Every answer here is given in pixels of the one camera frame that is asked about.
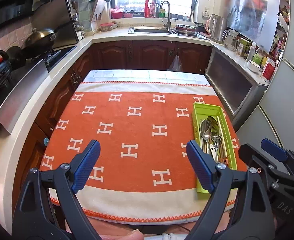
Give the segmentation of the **operator left hand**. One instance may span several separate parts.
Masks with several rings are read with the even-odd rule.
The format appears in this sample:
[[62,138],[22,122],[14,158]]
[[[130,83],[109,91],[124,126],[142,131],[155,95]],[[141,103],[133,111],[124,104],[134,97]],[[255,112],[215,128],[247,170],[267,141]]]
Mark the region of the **operator left hand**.
[[144,235],[139,230],[131,230],[120,235],[100,235],[104,240],[144,240]]

